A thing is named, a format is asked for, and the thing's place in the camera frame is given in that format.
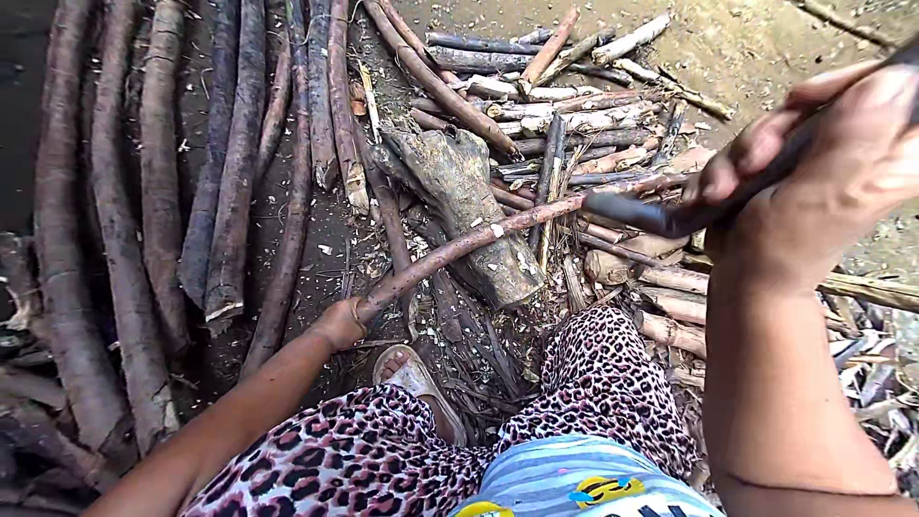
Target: person's left hand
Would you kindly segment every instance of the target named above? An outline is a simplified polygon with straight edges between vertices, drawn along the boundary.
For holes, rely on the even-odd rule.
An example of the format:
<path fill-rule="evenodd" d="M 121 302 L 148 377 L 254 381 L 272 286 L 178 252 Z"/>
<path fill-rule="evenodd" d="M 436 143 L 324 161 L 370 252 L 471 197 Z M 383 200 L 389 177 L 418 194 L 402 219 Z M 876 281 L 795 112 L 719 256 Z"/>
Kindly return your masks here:
<path fill-rule="evenodd" d="M 356 296 L 333 304 L 325 309 L 323 315 L 303 335 L 312 334 L 325 339 L 332 346 L 332 352 L 351 348 L 367 336 L 367 328 L 357 319 L 357 303 L 360 300 Z"/>

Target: firewood pile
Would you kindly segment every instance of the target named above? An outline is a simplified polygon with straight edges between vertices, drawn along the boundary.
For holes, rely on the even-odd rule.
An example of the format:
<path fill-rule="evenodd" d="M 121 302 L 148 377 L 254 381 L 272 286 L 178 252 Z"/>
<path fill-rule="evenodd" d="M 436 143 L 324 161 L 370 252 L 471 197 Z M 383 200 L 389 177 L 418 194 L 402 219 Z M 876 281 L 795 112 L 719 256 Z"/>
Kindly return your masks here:
<path fill-rule="evenodd" d="M 277 25 L 261 0 L 213 4 L 204 160 L 181 196 L 176 77 L 184 20 L 197 14 L 178 0 L 59 3 L 35 235 L 0 236 L 17 305 L 0 340 L 0 504 L 77 514 L 184 423 L 173 387 L 206 339 L 198 329 L 215 337 L 243 325 L 252 303 L 250 205 L 285 132 L 294 145 L 283 233 L 240 378 L 292 338 L 294 286 L 311 267 L 301 261 L 315 184 L 321 195 L 342 191 L 351 221 L 388 254 L 377 274 L 361 269 L 376 283 L 354 293 L 365 297 L 358 315 L 370 329 L 357 350 L 413 343 L 473 444 L 493 441 L 538 394 L 552 330 L 602 304 L 634 314 L 702 444 L 710 262 L 700 236 L 643 235 L 580 210 L 588 189 L 679 202 L 714 154 L 697 143 L 710 127 L 686 121 L 690 106 L 733 115 L 637 57 L 670 15 L 575 37 L 573 8 L 555 29 L 507 40 L 422 41 L 390 0 L 286 0 Z M 424 92 L 404 103 L 404 120 L 379 108 L 387 92 L 349 51 L 353 9 Z M 605 87 L 559 86 L 561 75 Z M 138 189 L 122 150 L 135 136 Z M 82 242 L 87 228 L 97 228 L 98 247 Z M 93 261 L 104 264 L 101 292 Z M 347 296 L 352 284 L 342 283 Z M 834 273 L 817 295 L 853 410 L 891 466 L 914 476 L 919 439 L 909 422 L 919 401 L 877 307 L 919 311 L 919 289 Z M 400 319 L 405 339 L 375 339 L 382 318 Z M 710 492 L 706 473 L 700 465 L 694 485 Z"/>

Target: muddy ground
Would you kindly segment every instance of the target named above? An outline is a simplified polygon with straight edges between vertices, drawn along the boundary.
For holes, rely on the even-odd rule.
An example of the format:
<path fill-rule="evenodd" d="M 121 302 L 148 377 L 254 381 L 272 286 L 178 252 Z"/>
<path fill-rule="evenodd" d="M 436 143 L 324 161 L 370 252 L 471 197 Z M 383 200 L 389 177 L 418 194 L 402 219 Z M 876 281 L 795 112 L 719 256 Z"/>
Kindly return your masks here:
<path fill-rule="evenodd" d="M 513 3 L 397 0 L 395 3 L 419 33 L 436 29 L 501 37 L 520 35 L 536 26 L 551 26 L 571 4 L 567 0 L 517 0 Z M 837 2 L 836 6 L 844 14 L 858 15 L 862 24 L 880 27 L 893 37 L 903 39 L 913 28 L 919 27 L 916 4 L 915 0 L 845 0 Z M 32 170 L 40 127 L 40 85 L 53 5 L 52 0 L 23 0 L 4 2 L 0 6 L 0 113 L 4 114 L 0 120 L 0 163 L 5 170 L 4 185 L 0 189 L 2 230 L 30 233 Z M 211 6 L 204 0 L 193 0 L 189 5 L 183 52 L 185 62 L 178 78 L 181 123 L 176 142 L 181 151 L 180 173 L 186 206 L 190 205 L 197 170 L 204 160 L 211 17 Z M 269 0 L 267 5 L 271 12 L 270 27 L 280 30 L 282 4 Z M 786 1 L 610 0 L 579 5 L 583 8 L 577 26 L 579 34 L 596 30 L 602 24 L 614 25 L 624 33 L 665 9 L 671 10 L 675 15 L 673 25 L 643 57 L 647 63 L 660 64 L 681 81 L 737 108 L 737 115 L 730 123 L 720 123 L 697 109 L 690 110 L 692 121 L 706 121 L 712 126 L 713 131 L 699 137 L 702 144 L 711 148 L 724 145 L 764 110 L 780 104 L 789 85 L 845 64 L 881 56 L 875 45 L 828 27 Z M 405 80 L 379 45 L 363 11 L 357 9 L 355 12 L 349 34 L 350 61 L 357 58 L 369 64 L 376 88 L 380 90 L 383 117 L 403 125 L 403 103 L 420 90 Z M 146 18 L 150 15 L 150 12 L 145 13 Z M 277 33 L 269 34 L 272 46 L 279 42 Z M 138 52 L 142 52 L 144 44 L 143 38 L 136 41 Z M 273 70 L 273 66 L 269 63 L 269 70 Z M 609 86 L 580 77 L 566 77 L 562 81 Z M 136 106 L 129 106 L 128 117 L 132 109 Z M 181 384 L 184 386 L 181 405 L 184 418 L 196 414 L 235 383 L 270 280 L 270 262 L 278 249 L 282 228 L 278 215 L 283 213 L 287 200 L 285 184 L 290 174 L 291 137 L 286 131 L 278 157 L 256 190 L 245 315 L 240 318 L 239 325 L 213 341 L 207 339 L 205 332 L 198 333 L 199 345 L 183 368 L 183 376 L 188 381 Z M 129 154 L 136 155 L 136 146 L 134 149 L 128 147 Z M 328 193 L 317 191 L 314 199 L 301 276 L 285 340 L 297 336 L 305 324 L 339 299 L 343 278 L 353 276 L 353 293 L 364 293 L 386 267 L 385 237 L 367 218 L 350 216 L 340 189 Z M 917 219 L 919 203 L 912 203 L 879 224 L 875 235 L 866 237 L 851 250 L 846 266 L 859 274 L 919 283 L 914 252 L 919 244 Z M 330 247 L 331 254 L 323 253 L 319 245 Z M 919 339 L 909 330 L 919 326 L 914 318 L 901 318 L 900 321 L 900 342 L 914 345 Z M 551 323 L 546 322 L 540 331 L 544 334 L 550 327 Z M 513 340 L 510 319 L 499 331 Z M 377 341 L 380 346 L 336 357 L 334 363 L 326 367 L 323 378 L 305 403 L 336 396 L 366 383 L 366 366 L 372 364 L 373 352 L 379 352 L 382 344 L 405 337 L 398 317 L 388 313 L 369 336 L 369 340 Z"/>

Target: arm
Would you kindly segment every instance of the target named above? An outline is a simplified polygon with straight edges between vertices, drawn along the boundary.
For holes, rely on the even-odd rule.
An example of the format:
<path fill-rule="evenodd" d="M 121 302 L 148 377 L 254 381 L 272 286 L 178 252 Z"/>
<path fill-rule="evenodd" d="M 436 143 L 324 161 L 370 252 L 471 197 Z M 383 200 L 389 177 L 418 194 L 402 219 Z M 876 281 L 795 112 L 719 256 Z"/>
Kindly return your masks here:
<path fill-rule="evenodd" d="M 821 104 L 868 71 L 793 91 L 709 164 L 717 170 L 703 178 L 705 201 L 775 156 L 803 98 Z M 905 67 L 858 81 L 829 108 L 798 170 L 715 232 L 722 251 L 709 284 L 704 423 L 731 515 L 914 515 L 891 497 L 896 480 L 841 393 L 813 290 L 878 219 L 919 194 L 919 132 L 908 127 L 916 83 Z"/>
<path fill-rule="evenodd" d="M 153 450 L 85 512 L 87 517 L 171 517 L 234 456 L 297 411 L 335 351 L 366 332 L 357 298 L 339 302 L 255 374 Z"/>

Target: forearm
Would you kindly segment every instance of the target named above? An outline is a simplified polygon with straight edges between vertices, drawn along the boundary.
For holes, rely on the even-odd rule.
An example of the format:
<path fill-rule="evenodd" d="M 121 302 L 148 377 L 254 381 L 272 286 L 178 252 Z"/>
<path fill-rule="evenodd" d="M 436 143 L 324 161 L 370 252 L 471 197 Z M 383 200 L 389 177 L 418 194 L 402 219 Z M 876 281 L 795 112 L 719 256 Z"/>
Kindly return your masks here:
<path fill-rule="evenodd" d="M 704 414 L 716 478 L 895 493 L 842 395 L 813 293 L 753 281 L 743 266 L 719 264 L 709 286 Z"/>
<path fill-rule="evenodd" d="M 307 331 L 294 339 L 157 447 L 86 515 L 176 515 L 235 455 L 296 412 L 331 354 L 320 335 Z"/>

